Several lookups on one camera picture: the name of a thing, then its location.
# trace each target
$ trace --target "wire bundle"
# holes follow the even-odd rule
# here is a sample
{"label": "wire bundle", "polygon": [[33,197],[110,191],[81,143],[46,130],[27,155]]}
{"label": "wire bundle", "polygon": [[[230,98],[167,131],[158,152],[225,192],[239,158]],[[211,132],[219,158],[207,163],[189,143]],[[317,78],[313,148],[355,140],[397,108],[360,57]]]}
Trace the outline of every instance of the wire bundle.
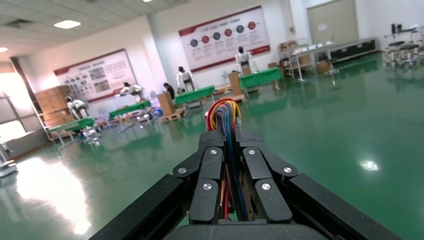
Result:
{"label": "wire bundle", "polygon": [[[225,179],[221,184],[221,207],[224,213],[224,218],[228,219],[229,215],[229,205],[230,205],[230,197],[232,206],[236,208],[235,197],[232,190],[236,191],[237,196],[239,198],[240,206],[239,211],[237,211],[237,216],[239,220],[248,220],[248,213],[246,208],[245,199],[242,193],[242,187],[240,184],[240,171],[239,166],[236,161],[235,156],[235,141],[236,141],[236,119],[237,117],[241,118],[242,114],[240,112],[239,105],[230,98],[224,98],[217,101],[212,107],[210,107],[207,117],[206,124],[208,131],[213,131],[217,129],[217,122],[222,121],[222,130],[224,132],[226,141],[228,143],[229,148],[229,157],[230,162],[225,163]],[[233,181],[235,186],[231,184],[231,176],[233,177]]]}

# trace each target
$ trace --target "display board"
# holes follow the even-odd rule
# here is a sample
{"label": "display board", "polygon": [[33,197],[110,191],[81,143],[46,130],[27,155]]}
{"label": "display board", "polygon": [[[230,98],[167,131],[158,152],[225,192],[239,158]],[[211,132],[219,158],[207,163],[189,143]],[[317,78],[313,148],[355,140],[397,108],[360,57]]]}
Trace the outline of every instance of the display board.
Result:
{"label": "display board", "polygon": [[127,52],[121,49],[54,71],[60,85],[68,85],[75,98],[94,102],[136,83]]}
{"label": "display board", "polygon": [[179,36],[192,72],[234,61],[239,47],[253,55],[271,50],[261,6],[188,27]]}

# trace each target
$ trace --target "door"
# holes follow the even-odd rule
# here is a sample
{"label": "door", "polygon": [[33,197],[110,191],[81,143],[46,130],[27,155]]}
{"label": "door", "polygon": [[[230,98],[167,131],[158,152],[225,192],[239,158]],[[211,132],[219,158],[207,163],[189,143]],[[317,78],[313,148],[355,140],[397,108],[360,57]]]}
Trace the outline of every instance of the door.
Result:
{"label": "door", "polygon": [[335,0],[307,9],[312,44],[359,40],[355,0]]}

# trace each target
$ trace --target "green table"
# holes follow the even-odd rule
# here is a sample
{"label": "green table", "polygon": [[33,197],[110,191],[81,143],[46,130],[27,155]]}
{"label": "green table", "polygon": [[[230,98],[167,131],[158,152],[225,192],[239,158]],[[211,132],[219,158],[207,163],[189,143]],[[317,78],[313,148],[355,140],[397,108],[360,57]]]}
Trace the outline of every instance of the green table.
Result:
{"label": "green table", "polygon": [[[143,102],[137,102],[136,104],[133,104],[133,105],[129,105],[129,106],[123,108],[123,109],[112,111],[112,112],[109,113],[109,121],[113,120],[116,116],[128,114],[128,113],[131,113],[131,112],[134,112],[134,111],[137,111],[137,110],[144,110],[144,109],[146,109],[147,107],[150,107],[150,106],[152,106],[152,103],[150,101],[146,100],[146,101],[143,101]],[[122,132],[128,130],[129,128],[131,128],[132,126],[134,126],[134,124],[130,124],[129,127],[124,128],[124,125],[122,124],[121,118],[118,117],[118,119],[119,119],[119,124],[120,124],[120,127],[121,127],[120,133],[122,133]]]}
{"label": "green table", "polygon": [[240,87],[246,89],[280,79],[284,79],[283,74],[278,67],[273,67],[248,76],[240,77]]}
{"label": "green table", "polygon": [[192,102],[194,100],[198,100],[203,97],[207,97],[209,95],[212,96],[212,101],[215,102],[214,92],[215,92],[214,85],[196,89],[194,91],[185,92],[176,97],[175,104],[185,104],[188,102]]}
{"label": "green table", "polygon": [[[66,123],[63,125],[59,125],[59,126],[55,126],[52,128],[49,128],[47,130],[48,133],[53,133],[53,132],[57,132],[57,135],[59,136],[59,140],[60,143],[62,143],[62,147],[60,148],[64,148],[67,145],[71,144],[74,142],[74,137],[72,136],[71,131],[75,131],[75,130],[80,130],[80,129],[84,129],[85,127],[93,127],[95,125],[95,120],[91,117],[88,118],[83,118],[83,119],[79,119],[70,123]],[[72,139],[71,142],[68,142],[67,144],[64,143],[64,140],[62,139],[61,136],[61,131],[66,131],[69,134],[70,139]]]}
{"label": "green table", "polygon": [[134,112],[134,111],[137,111],[137,110],[142,110],[142,109],[145,109],[145,108],[150,107],[150,106],[152,106],[152,103],[150,101],[144,101],[144,102],[138,102],[138,103],[133,104],[133,105],[129,105],[126,108],[123,108],[123,109],[112,111],[112,112],[109,113],[109,121],[113,120],[116,116],[120,116],[120,115],[127,114],[127,113],[130,113],[130,112]]}

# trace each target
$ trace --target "air vent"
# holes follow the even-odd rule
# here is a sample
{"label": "air vent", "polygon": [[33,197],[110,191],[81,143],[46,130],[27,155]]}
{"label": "air vent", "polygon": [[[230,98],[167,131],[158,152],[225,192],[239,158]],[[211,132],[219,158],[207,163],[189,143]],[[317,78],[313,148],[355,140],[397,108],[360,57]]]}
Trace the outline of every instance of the air vent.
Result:
{"label": "air vent", "polygon": [[10,22],[7,22],[4,26],[15,29],[24,29],[26,26],[33,24],[33,21],[16,19]]}

